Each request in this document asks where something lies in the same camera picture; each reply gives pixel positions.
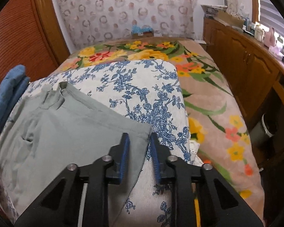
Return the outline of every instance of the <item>bed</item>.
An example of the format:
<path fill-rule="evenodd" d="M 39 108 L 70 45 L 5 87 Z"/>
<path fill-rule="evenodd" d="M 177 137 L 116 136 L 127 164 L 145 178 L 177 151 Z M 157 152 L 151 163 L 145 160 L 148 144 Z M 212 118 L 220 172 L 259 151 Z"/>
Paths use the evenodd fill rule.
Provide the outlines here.
<path fill-rule="evenodd" d="M 171 78 L 158 76 L 164 72 Z M 68 81 L 81 92 L 100 101 L 119 114 L 152 124 L 159 140 L 172 154 L 194 162 L 197 143 L 189 141 L 188 120 L 176 68 L 163 60 L 135 60 L 104 63 L 57 73 L 30 83 L 24 96 L 33 96 L 50 84 L 53 89 Z M 166 226 L 170 222 L 171 192 L 169 186 L 155 183 L 150 150 L 138 181 L 129 195 L 114 226 Z M 8 185 L 0 179 L 0 204 L 13 222 L 21 214 L 9 197 Z"/>
<path fill-rule="evenodd" d="M 248 130 L 226 79 L 212 58 L 193 40 L 151 37 L 97 44 L 72 54 L 55 72 L 112 61 L 161 59 L 176 67 L 188 114 L 190 139 L 200 143 L 198 156 L 212 163 L 263 219 L 264 191 Z M 158 79 L 174 72 L 156 68 Z"/>
<path fill-rule="evenodd" d="M 60 81 L 124 116 L 151 123 L 172 154 L 196 165 L 202 164 L 199 158 L 211 163 L 263 219 L 264 192 L 248 131 L 225 78 L 194 41 L 160 37 L 88 47 L 31 83 L 24 95 L 37 94 L 47 83 L 55 89 Z M 19 213 L 4 187 L 0 203 L 15 221 Z M 170 188 L 156 185 L 148 151 L 114 226 L 167 226 L 170 205 Z"/>

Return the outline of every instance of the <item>trash can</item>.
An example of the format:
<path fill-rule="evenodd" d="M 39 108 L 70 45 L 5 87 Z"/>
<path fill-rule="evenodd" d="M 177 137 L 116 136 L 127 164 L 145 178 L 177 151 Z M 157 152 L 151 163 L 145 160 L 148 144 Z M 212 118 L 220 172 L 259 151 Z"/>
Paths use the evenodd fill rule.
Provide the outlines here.
<path fill-rule="evenodd" d="M 261 120 L 249 134 L 252 146 L 261 147 L 269 138 L 273 137 L 276 132 L 276 121 L 268 119 L 267 115 L 263 114 Z"/>

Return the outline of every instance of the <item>yellow flower print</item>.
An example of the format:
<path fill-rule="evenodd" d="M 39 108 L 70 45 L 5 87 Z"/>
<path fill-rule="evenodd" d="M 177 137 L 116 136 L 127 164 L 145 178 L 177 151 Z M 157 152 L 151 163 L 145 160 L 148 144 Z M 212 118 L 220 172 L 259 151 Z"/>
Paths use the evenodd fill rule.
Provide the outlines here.
<path fill-rule="evenodd" d="M 183 58 L 182 58 L 182 57 L 179 57 L 179 56 L 175 56 L 175 57 L 172 57 L 172 58 L 170 58 L 170 59 L 173 60 L 173 61 L 175 61 L 175 62 L 177 62 L 177 63 L 183 61 Z"/>
<path fill-rule="evenodd" d="M 154 50 L 143 50 L 139 53 L 131 54 L 127 58 L 128 60 L 168 60 L 168 56 L 165 53 Z"/>
<path fill-rule="evenodd" d="M 204 131 L 203 126 L 199 123 L 199 121 L 191 117 L 188 118 L 188 124 L 189 124 L 191 139 L 201 144 L 205 139 L 205 135 L 207 134 Z"/>
<path fill-rule="evenodd" d="M 92 56 L 94 53 L 95 53 L 94 47 L 87 47 L 87 48 L 82 49 L 79 52 L 78 56 L 79 57 L 89 57 L 89 56 Z"/>
<path fill-rule="evenodd" d="M 243 123 L 239 115 L 230 115 L 229 123 L 234 127 L 236 127 L 237 129 L 240 129 L 243 126 Z"/>
<path fill-rule="evenodd" d="M 187 72 L 177 71 L 179 77 L 190 77 Z"/>
<path fill-rule="evenodd" d="M 130 48 L 131 50 L 135 50 L 135 49 L 138 48 L 138 46 L 137 46 L 136 44 L 133 44 L 133 45 L 131 45 L 129 48 Z"/>
<path fill-rule="evenodd" d="M 108 60 L 114 60 L 114 59 L 117 59 L 117 58 L 120 57 L 120 56 L 125 56 L 125 55 L 127 55 L 127 52 L 126 52 L 126 51 L 124 51 L 124 50 L 118 50 L 118 51 L 116 51 L 116 52 L 113 52 L 113 53 L 111 54 L 111 56 L 108 57 Z"/>
<path fill-rule="evenodd" d="M 90 62 L 90 61 L 89 61 L 89 58 L 84 57 L 84 58 L 82 59 L 82 65 L 81 65 L 81 67 L 88 67 L 88 66 L 93 66 L 93 65 L 95 65 L 95 63 L 94 63 L 94 62 Z"/>
<path fill-rule="evenodd" d="M 189 56 L 199 56 L 197 53 L 194 53 L 194 52 L 188 53 L 187 55 L 189 55 Z"/>
<path fill-rule="evenodd" d="M 236 160 L 243 160 L 245 148 L 242 146 L 239 146 L 239 144 L 237 142 L 233 143 L 233 146 L 229 149 L 227 149 L 227 152 L 230 154 L 230 158 L 232 161 L 236 161 Z"/>
<path fill-rule="evenodd" d="M 245 142 L 247 145 L 250 145 L 250 138 L 249 138 L 249 135 L 247 135 L 247 134 L 242 134 L 241 140 L 242 140 L 243 142 Z"/>
<path fill-rule="evenodd" d="M 249 189 L 245 189 L 245 190 L 242 190 L 240 192 L 240 196 L 243 198 L 243 199 L 246 199 L 248 198 L 249 196 L 252 195 L 252 192 L 249 190 Z"/>
<path fill-rule="evenodd" d="M 200 66 L 198 66 L 198 67 L 192 69 L 191 72 L 201 74 L 202 72 L 205 72 L 205 69 L 203 69 Z"/>

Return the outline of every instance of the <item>blue folded towel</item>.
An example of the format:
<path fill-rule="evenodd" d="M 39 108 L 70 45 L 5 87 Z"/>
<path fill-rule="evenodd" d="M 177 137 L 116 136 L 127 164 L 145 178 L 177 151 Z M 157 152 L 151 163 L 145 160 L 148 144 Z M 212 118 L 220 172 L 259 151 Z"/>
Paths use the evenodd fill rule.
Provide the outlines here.
<path fill-rule="evenodd" d="M 29 77 L 24 76 L 20 83 L 15 87 L 13 96 L 11 100 L 8 103 L 8 106 L 6 108 L 6 111 L 0 121 L 0 133 L 2 129 L 4 128 L 4 125 L 6 123 L 6 120 L 8 119 L 8 116 L 10 115 L 11 111 L 13 110 L 14 106 L 16 105 L 17 101 L 20 99 L 20 97 L 23 95 L 25 92 L 26 88 L 29 85 Z"/>
<path fill-rule="evenodd" d="M 25 66 L 18 65 L 11 69 L 0 84 L 0 122 L 14 94 L 15 87 L 25 76 Z"/>

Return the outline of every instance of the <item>cabinet handle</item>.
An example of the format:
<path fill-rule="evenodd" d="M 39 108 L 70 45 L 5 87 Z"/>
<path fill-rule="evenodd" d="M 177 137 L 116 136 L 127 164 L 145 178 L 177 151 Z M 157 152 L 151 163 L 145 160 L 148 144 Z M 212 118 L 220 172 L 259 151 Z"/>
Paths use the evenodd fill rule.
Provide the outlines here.
<path fill-rule="evenodd" d="M 247 59 L 246 59 L 246 64 L 248 64 L 248 61 L 249 61 L 249 57 L 250 57 L 250 54 L 248 54 L 248 56 L 247 56 Z"/>

